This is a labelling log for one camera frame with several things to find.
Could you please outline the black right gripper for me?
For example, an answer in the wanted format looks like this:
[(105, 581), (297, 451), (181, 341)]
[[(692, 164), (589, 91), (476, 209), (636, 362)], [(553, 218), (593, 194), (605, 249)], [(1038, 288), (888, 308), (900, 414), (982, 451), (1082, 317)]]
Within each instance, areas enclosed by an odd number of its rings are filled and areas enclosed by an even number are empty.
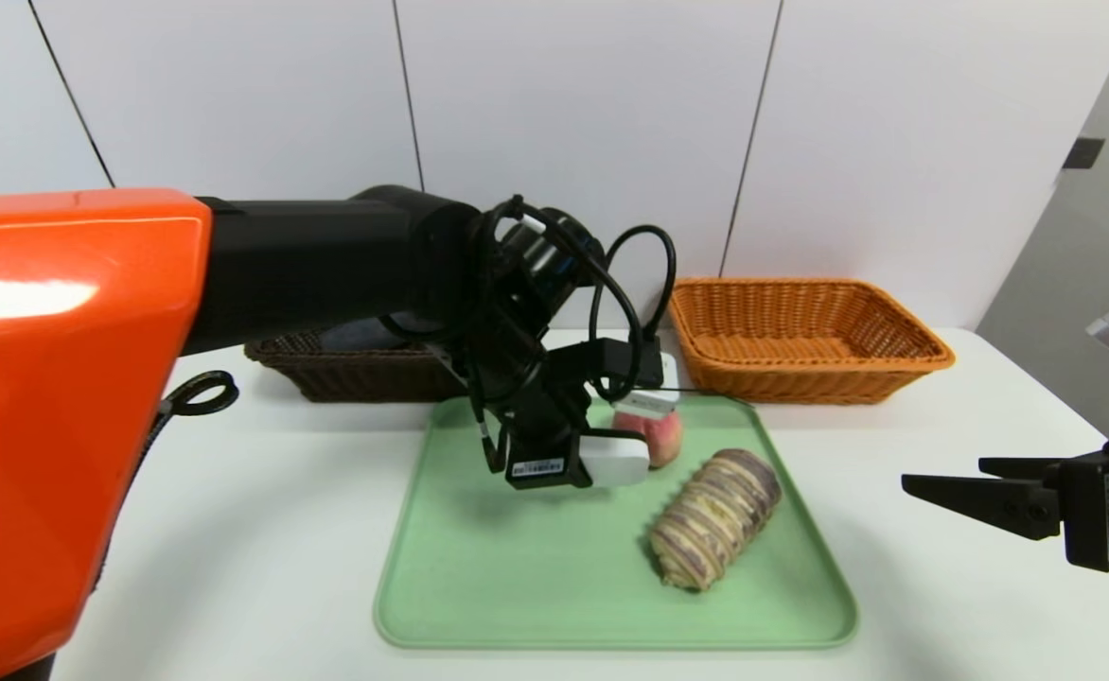
[[(1000, 479), (905, 474), (901, 486), (913, 498), (1029, 540), (1057, 537), (1064, 515), (1069, 565), (1109, 572), (1109, 441), (1062, 461), (979, 458), (979, 471)], [(1058, 465), (1060, 504), (1042, 482), (1022, 481), (1054, 478)]]

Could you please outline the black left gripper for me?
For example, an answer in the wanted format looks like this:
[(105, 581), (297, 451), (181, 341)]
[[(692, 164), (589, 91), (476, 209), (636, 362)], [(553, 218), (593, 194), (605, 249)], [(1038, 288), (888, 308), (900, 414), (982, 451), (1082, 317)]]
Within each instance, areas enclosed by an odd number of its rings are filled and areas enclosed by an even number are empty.
[(505, 431), (505, 478), (516, 490), (592, 486), (580, 456), (586, 424), (571, 421), (558, 410), (519, 410), (508, 414)]

